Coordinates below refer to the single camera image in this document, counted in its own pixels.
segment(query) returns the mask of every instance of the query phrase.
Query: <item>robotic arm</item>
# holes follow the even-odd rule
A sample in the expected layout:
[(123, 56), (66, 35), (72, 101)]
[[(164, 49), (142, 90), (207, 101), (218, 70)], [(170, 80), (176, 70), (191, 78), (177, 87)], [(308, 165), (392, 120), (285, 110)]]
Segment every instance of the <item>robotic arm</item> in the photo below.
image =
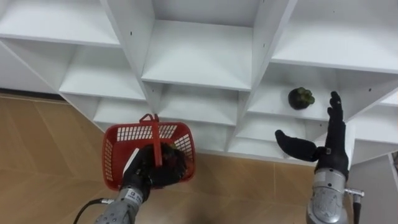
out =
[(361, 197), (364, 192), (346, 189), (348, 180), (348, 156), (345, 151), (345, 129), (341, 99), (331, 93), (328, 108), (329, 126), (325, 147), (313, 142), (291, 138), (281, 130), (275, 132), (279, 147), (289, 156), (307, 162), (318, 161), (313, 180), (313, 195), (307, 206), (308, 224), (347, 224), (347, 212), (343, 206), (345, 193), (354, 198), (354, 224), (359, 223)]
[(161, 150), (163, 166), (155, 167), (153, 145), (136, 149), (124, 168), (123, 181), (116, 199), (99, 198), (88, 202), (73, 224), (77, 224), (85, 208), (96, 203), (108, 206), (95, 224), (134, 224), (139, 207), (148, 199), (150, 190), (176, 184), (187, 169), (183, 152), (168, 144), (161, 144)]

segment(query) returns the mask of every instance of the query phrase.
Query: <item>white shelf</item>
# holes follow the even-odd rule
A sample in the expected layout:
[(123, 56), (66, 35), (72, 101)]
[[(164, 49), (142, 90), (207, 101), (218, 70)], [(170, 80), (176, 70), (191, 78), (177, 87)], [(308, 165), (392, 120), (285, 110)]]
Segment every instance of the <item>white shelf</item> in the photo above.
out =
[(100, 98), (95, 96), (78, 96), (66, 93), (61, 93), (61, 95), (89, 120), (94, 118)]
[[(298, 87), (311, 90), (315, 98), (315, 103), (304, 110), (295, 110), (289, 105), (288, 95)], [(334, 69), (270, 63), (248, 111), (327, 121), (330, 92), (337, 89)]]
[(398, 144), (398, 110), (375, 106), (353, 120), (355, 138), (364, 141)]
[(254, 94), (248, 111), (264, 114), (276, 114), (302, 119), (327, 121), (329, 119), (326, 109), (329, 107), (330, 90), (306, 87), (315, 97), (315, 103), (304, 110), (295, 110), (290, 107), (287, 95), (299, 86), (283, 83), (263, 83)]
[(355, 141), (353, 164), (366, 162), (396, 151), (398, 151), (396, 144), (357, 140)]
[(78, 47), (60, 87), (62, 93), (145, 100), (121, 49)]
[(396, 0), (298, 1), (273, 62), (398, 73)]
[(236, 136), (276, 142), (275, 131), (278, 129), (292, 137), (306, 138), (304, 120), (250, 113), (242, 120)]
[(183, 121), (191, 131), (195, 149), (223, 152), (229, 134), (229, 127), (198, 122)]
[(398, 106), (398, 92), (387, 97), (385, 100), (380, 102), (382, 106)]
[(236, 125), (238, 92), (167, 85), (160, 99), (159, 117)]
[(145, 102), (103, 98), (93, 121), (109, 124), (138, 123), (147, 113), (150, 110)]
[(0, 37), (119, 47), (98, 0), (10, 0)]
[(156, 21), (143, 80), (251, 89), (252, 29)]

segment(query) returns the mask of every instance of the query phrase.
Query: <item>white shelving unit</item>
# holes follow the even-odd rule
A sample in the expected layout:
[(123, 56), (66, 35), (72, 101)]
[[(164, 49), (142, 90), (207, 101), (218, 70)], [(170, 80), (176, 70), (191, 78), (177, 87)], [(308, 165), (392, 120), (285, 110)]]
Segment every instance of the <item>white shelving unit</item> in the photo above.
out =
[[(226, 156), (313, 166), (286, 156), (274, 133), (324, 144), (336, 90), (347, 153), (361, 162), (398, 144), (397, 8), (393, 0), (6, 0), (0, 44), (103, 131), (157, 113), (186, 123), (198, 151)], [(287, 95), (301, 86), (315, 103), (297, 111)], [(371, 151), (376, 144), (389, 147)]]

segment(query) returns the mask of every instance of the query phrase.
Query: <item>floor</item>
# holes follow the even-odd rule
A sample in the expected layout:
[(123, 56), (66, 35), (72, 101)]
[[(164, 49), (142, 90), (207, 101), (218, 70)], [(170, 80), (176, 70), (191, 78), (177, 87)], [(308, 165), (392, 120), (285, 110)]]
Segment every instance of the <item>floor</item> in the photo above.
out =
[[(0, 96), (0, 215), (5, 223), (69, 224), (101, 176), (103, 133), (70, 105)], [(188, 183), (153, 190), (136, 223), (304, 224), (313, 168), (197, 154)], [(104, 209), (90, 207), (79, 224)]]

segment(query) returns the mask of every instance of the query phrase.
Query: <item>red basket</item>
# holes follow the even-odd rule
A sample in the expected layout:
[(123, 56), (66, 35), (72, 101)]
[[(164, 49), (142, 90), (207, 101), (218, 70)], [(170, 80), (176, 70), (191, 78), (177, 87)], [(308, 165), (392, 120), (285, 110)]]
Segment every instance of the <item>red basket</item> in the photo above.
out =
[(161, 142), (175, 144), (184, 152), (187, 171), (181, 182), (190, 180), (195, 174), (195, 146), (188, 126), (180, 122), (159, 122), (156, 114), (155, 118), (146, 114), (139, 124), (117, 124), (106, 130), (102, 148), (105, 184), (112, 190), (119, 190), (123, 169), (131, 154), (148, 144), (154, 145), (155, 164), (161, 166)]

